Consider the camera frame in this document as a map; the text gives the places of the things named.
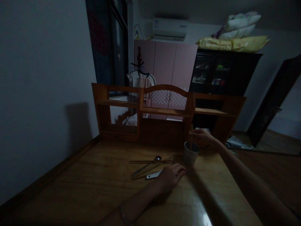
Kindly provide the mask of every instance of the wardrobe door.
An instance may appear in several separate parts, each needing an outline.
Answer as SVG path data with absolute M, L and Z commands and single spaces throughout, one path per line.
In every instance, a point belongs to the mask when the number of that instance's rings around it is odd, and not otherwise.
M 140 46 L 142 61 L 144 61 L 144 69 L 142 71 L 145 73 L 154 74 L 155 45 L 155 42 L 149 40 L 134 41 L 134 63 L 138 63 L 138 47 Z
M 180 87 L 186 92 L 189 91 L 197 50 L 197 45 L 177 44 L 175 64 L 172 75 L 172 85 Z M 183 97 L 178 93 L 171 92 L 168 108 L 185 110 L 186 101 L 186 97 Z M 183 119 L 183 117 L 178 116 L 167 117 L 176 120 Z
M 176 55 L 176 43 L 156 42 L 154 77 L 157 85 L 172 83 L 172 72 Z M 152 93 L 151 106 L 168 108 L 170 91 L 159 90 Z M 166 120 L 167 116 L 151 114 L 152 119 Z

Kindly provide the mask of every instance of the utensil holder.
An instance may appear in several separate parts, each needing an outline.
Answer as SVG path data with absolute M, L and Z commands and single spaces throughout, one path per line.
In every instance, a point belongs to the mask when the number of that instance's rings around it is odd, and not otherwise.
M 187 165 L 194 165 L 197 159 L 200 147 L 196 143 L 192 143 L 192 150 L 189 150 L 189 142 L 184 143 L 184 151 L 182 154 L 182 160 Z

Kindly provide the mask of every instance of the air conditioner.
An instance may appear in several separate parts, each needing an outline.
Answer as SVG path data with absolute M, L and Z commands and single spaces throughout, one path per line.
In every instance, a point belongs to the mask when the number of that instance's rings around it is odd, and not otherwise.
M 188 24 L 188 20 L 155 18 L 153 20 L 153 39 L 184 41 Z

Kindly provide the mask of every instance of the hanging clothes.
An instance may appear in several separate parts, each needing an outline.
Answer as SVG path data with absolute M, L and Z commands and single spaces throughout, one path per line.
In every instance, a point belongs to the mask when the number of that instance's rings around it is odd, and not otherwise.
M 139 78 L 139 87 L 143 87 L 143 88 L 149 88 L 151 87 L 151 80 L 150 77 L 144 77 L 144 76 L 140 76 Z M 151 93 L 147 93 L 144 94 L 143 96 L 143 106 L 145 107 L 150 107 L 151 106 Z M 147 113 L 143 113 L 143 118 L 147 118 L 148 114 Z
M 138 70 L 131 71 L 126 76 L 128 77 L 129 81 L 131 82 L 132 87 L 141 87 L 140 86 L 140 78 L 141 77 L 142 78 L 147 78 L 149 80 L 149 86 L 148 87 L 151 87 L 151 86 L 154 86 L 154 85 L 157 84 L 157 82 L 155 80 L 155 77 L 153 75 L 151 75 L 151 74 L 143 75 L 141 73 L 138 73 Z M 138 93 L 130 93 L 130 95 L 138 97 Z

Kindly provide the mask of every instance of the wooden desk shelf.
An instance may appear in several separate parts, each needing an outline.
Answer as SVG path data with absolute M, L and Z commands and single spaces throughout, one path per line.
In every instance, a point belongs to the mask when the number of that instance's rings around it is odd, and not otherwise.
M 203 115 L 217 115 L 217 116 L 226 116 L 226 117 L 236 117 L 236 114 L 231 114 L 224 112 L 222 110 L 217 109 L 209 109 L 209 108 L 195 108 L 195 114 L 203 114 Z
M 112 133 L 128 136 L 137 136 L 137 126 L 109 124 L 100 133 Z
M 98 105 L 108 105 L 117 107 L 127 107 L 127 108 L 138 108 L 138 103 L 121 101 L 121 100 L 101 100 L 97 102 Z
M 188 138 L 194 114 L 218 116 L 212 135 L 222 143 L 226 143 L 246 100 L 245 97 L 186 92 L 172 85 L 133 88 L 92 83 L 92 89 L 99 134 L 103 139 L 168 147 L 183 147 L 184 142 Z M 144 94 L 159 90 L 169 90 L 186 97 L 185 109 L 178 110 L 143 106 Z M 110 100 L 108 97 L 109 91 L 132 92 L 139 93 L 139 95 L 137 102 Z M 219 110 L 196 108 L 196 99 L 219 100 L 223 101 L 223 105 Z M 112 124 L 110 106 L 136 108 L 137 126 Z M 145 119 L 143 118 L 144 113 L 179 116 L 183 117 L 183 121 Z
M 140 108 L 141 113 L 157 114 L 157 115 L 168 115 L 168 116 L 180 116 L 190 117 L 184 110 L 168 109 L 168 108 L 155 108 L 155 107 L 142 107 Z

